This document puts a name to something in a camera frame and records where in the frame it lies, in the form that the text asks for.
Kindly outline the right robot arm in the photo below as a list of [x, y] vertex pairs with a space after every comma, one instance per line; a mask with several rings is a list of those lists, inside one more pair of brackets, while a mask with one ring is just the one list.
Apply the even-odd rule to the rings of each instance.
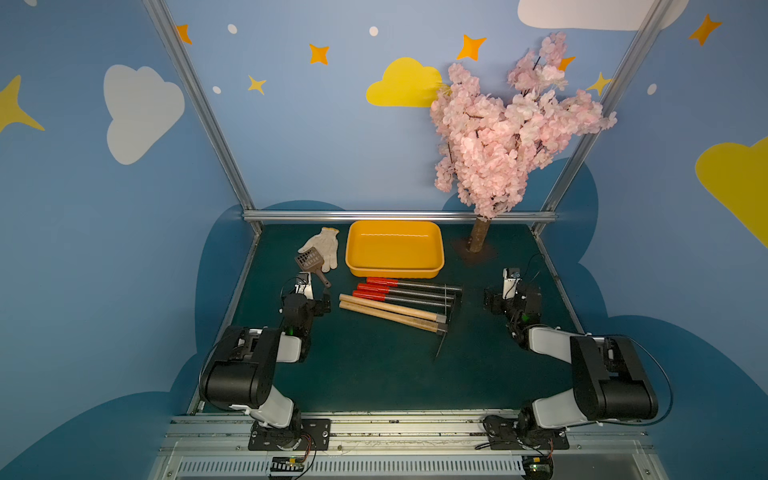
[[528, 402], [516, 428], [521, 433], [555, 432], [588, 424], [651, 426], [671, 413], [659, 412], [658, 396], [638, 354], [644, 348], [626, 336], [593, 336], [541, 321], [541, 294], [513, 278], [502, 291], [483, 292], [483, 306], [506, 318], [507, 331], [526, 351], [568, 364], [572, 387]]

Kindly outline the wooden handle hoe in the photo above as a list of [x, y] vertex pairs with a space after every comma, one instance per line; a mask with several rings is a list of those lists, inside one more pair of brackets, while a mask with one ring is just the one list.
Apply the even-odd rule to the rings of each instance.
[[340, 294], [339, 300], [340, 302], [346, 301], [350, 303], [360, 304], [363, 306], [373, 307], [380, 310], [400, 313], [400, 314], [404, 314], [411, 317], [436, 321], [444, 324], [446, 327], [450, 322], [450, 320], [452, 319], [452, 314], [453, 314], [453, 310], [451, 308], [448, 308], [445, 314], [441, 314], [441, 313], [436, 313], [432, 311], [425, 311], [425, 310], [415, 309], [407, 306], [391, 304], [387, 302], [379, 302], [379, 301], [373, 301], [373, 300], [366, 300], [362, 298], [356, 298], [353, 295], [347, 295], [347, 294]]
[[411, 317], [411, 316], [407, 316], [400, 313], [380, 310], [373, 307], [363, 306], [360, 304], [350, 303], [346, 301], [340, 302], [340, 308], [343, 310], [348, 310], [348, 311], [360, 313], [363, 315], [384, 319], [390, 322], [395, 322], [401, 325], [406, 325], [411, 328], [416, 328], [418, 330], [434, 333], [440, 336], [441, 342], [438, 346], [435, 357], [439, 356], [442, 350], [442, 345], [445, 340], [445, 336], [448, 333], [448, 329], [444, 324], [436, 321], [432, 321], [432, 320], [420, 319], [420, 318]]

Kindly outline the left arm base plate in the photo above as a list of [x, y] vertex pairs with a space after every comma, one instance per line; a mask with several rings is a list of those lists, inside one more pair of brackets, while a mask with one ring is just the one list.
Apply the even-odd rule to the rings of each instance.
[[301, 419], [288, 427], [262, 426], [254, 422], [248, 439], [249, 451], [326, 451], [331, 433], [330, 419]]

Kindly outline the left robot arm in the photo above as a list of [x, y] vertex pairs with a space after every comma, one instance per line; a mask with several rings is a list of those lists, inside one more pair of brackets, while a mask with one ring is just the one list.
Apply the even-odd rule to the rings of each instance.
[[261, 427], [294, 430], [298, 409], [274, 386], [276, 367], [306, 360], [313, 321], [330, 310], [328, 291], [319, 300], [290, 293], [282, 299], [279, 326], [228, 327], [202, 369], [201, 399], [219, 409], [242, 412]]

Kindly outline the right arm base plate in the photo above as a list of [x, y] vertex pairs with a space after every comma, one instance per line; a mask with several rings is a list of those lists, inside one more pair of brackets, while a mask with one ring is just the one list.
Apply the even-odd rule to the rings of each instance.
[[522, 419], [488, 415], [482, 421], [488, 447], [492, 450], [568, 450], [570, 443], [564, 429], [538, 426], [532, 417]]

